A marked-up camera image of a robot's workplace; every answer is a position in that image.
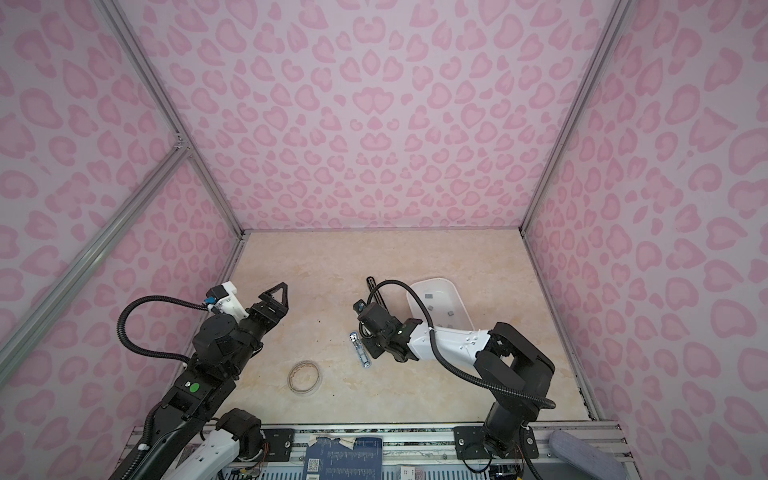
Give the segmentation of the black stapler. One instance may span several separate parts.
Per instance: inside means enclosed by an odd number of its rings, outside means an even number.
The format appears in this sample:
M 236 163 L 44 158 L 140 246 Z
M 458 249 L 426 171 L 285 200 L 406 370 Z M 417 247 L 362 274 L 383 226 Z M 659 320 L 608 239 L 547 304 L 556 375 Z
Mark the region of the black stapler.
M 373 276 L 368 276 L 366 278 L 366 285 L 368 287 L 371 300 L 374 301 L 375 303 L 382 303 L 383 300 L 379 291 L 377 290 L 377 287 L 376 287 L 377 282 Z

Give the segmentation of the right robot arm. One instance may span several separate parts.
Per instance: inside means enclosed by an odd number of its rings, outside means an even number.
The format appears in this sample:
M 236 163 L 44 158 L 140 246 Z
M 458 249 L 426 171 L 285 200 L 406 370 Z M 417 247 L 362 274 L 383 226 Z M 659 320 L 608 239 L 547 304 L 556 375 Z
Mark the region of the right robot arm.
M 398 286 L 416 302 L 419 315 L 398 319 L 378 301 L 385 286 Z M 353 309 L 367 354 L 390 354 L 398 363 L 434 360 L 457 378 L 489 391 L 494 402 L 475 443 L 466 440 L 457 451 L 465 459 L 490 457 L 531 459 L 536 440 L 527 431 L 543 410 L 556 403 L 547 397 L 554 363 L 515 327 L 498 322 L 489 330 L 463 331 L 437 326 L 426 303 L 399 280 L 370 288 Z

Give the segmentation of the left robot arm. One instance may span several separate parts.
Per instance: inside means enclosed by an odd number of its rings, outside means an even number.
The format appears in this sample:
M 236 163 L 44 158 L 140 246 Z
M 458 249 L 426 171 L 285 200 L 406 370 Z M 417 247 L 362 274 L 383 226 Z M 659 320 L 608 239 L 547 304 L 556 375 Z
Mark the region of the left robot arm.
M 160 479 L 172 461 L 211 421 L 247 363 L 263 349 L 263 337 L 288 314 L 288 285 L 281 282 L 245 308 L 231 282 L 208 290 L 201 303 L 166 295 L 147 295 L 120 313 L 116 333 L 129 351 L 143 357 L 174 360 L 183 371 L 145 417 L 142 436 L 111 475 L 113 479 Z M 168 303 L 209 314 L 193 337 L 193 354 L 156 351 L 134 343 L 127 332 L 129 316 L 147 303 Z

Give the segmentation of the blue mini stapler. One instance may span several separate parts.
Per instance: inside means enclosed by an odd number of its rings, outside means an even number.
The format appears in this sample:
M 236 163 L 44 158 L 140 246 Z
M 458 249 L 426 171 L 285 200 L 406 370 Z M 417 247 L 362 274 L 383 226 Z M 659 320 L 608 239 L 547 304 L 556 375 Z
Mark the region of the blue mini stapler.
M 362 341 L 360 339 L 359 334 L 357 332 L 351 332 L 349 334 L 349 338 L 350 338 L 351 343 L 354 346 L 354 349 L 355 349 L 356 354 L 357 354 L 357 356 L 358 356 L 358 358 L 360 360 L 361 365 L 365 369 L 368 369 L 371 366 L 371 360 L 370 360 L 370 358 L 369 358 L 369 356 L 368 356 L 368 354 L 367 354 L 367 352 L 366 352 L 366 350 L 365 350 L 365 348 L 363 346 L 363 343 L 362 343 Z

